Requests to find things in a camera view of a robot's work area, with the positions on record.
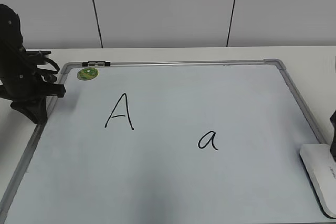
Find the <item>whiteboard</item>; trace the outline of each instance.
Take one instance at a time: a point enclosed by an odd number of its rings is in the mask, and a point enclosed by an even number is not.
[[[6,224],[331,221],[299,157],[318,141],[274,65],[79,70]]]

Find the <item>white table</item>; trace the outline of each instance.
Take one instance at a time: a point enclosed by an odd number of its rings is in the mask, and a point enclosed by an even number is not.
[[[162,62],[277,58],[287,71],[331,143],[329,117],[336,109],[336,46],[244,48],[51,49],[60,66],[71,61]],[[0,196],[12,177],[35,125],[0,100]]]

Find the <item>white wall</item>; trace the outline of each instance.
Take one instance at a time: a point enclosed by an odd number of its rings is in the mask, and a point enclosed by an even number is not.
[[[234,0],[95,0],[104,47],[221,47]],[[92,0],[0,0],[27,48],[98,48]],[[229,46],[336,45],[335,0],[236,0]]]
[[[0,0],[21,19],[27,48],[100,47],[92,0]]]
[[[336,45],[335,0],[236,0],[229,46]]]
[[[233,0],[96,0],[104,47],[221,47]]]

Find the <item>whiteboard frame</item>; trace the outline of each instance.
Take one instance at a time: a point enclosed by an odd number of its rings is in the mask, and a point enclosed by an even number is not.
[[[285,83],[287,84],[291,94],[295,98],[299,108],[305,116],[309,126],[311,127],[316,139],[321,144],[326,144],[325,138],[319,130],[318,124],[307,104],[302,98],[300,92],[294,85],[291,77],[286,71],[284,63],[279,59],[264,59],[264,60],[232,60],[232,61],[193,61],[193,62],[106,62],[106,61],[88,61],[88,62],[70,62],[64,65],[60,72],[58,84],[64,84],[68,77],[68,73],[74,68],[83,67],[155,67],[155,66],[234,66],[234,65],[274,65],[279,70]],[[47,114],[50,115],[56,105],[57,97],[48,97],[47,99]],[[9,208],[13,202],[15,194],[20,186],[20,183],[29,166],[30,160],[34,155],[36,146],[40,140],[41,134],[46,124],[37,125],[30,140],[20,158],[20,161],[13,173],[13,176],[7,186],[4,196],[0,202],[0,224],[4,224]]]

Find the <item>black ink writing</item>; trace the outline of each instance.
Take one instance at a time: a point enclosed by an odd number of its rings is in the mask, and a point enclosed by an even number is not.
[[[131,129],[134,131],[134,128],[133,128],[133,125],[132,125],[132,122],[131,122],[131,119],[130,119],[130,112],[129,112],[129,110],[128,110],[128,101],[127,101],[127,94],[126,94],[126,93],[122,94],[121,97],[119,98],[119,100],[117,101],[117,103],[116,103],[116,105],[114,106],[114,108],[113,108],[113,110],[112,110],[112,112],[111,112],[109,118],[108,118],[107,121],[106,121],[105,127],[107,127],[107,124],[109,123],[109,121],[110,121],[111,118],[118,118],[118,117],[121,117],[121,116],[125,116],[125,115],[114,115],[114,116],[112,116],[112,114],[114,113],[115,109],[117,108],[119,102],[121,101],[121,99],[122,99],[123,97],[125,97],[126,112],[127,112],[128,122],[129,122],[129,124],[130,124],[130,126],[131,126]]]
[[[206,142],[205,145],[201,146],[201,141],[203,140],[203,138],[205,138],[206,136],[208,136],[209,134],[211,134],[210,139],[208,140],[208,142]],[[217,151],[218,149],[216,148],[215,144],[214,144],[214,138],[215,138],[216,132],[214,131],[209,131],[208,133],[206,133],[204,136],[201,137],[201,139],[198,142],[198,148],[200,149],[204,149],[210,142],[212,147]]]

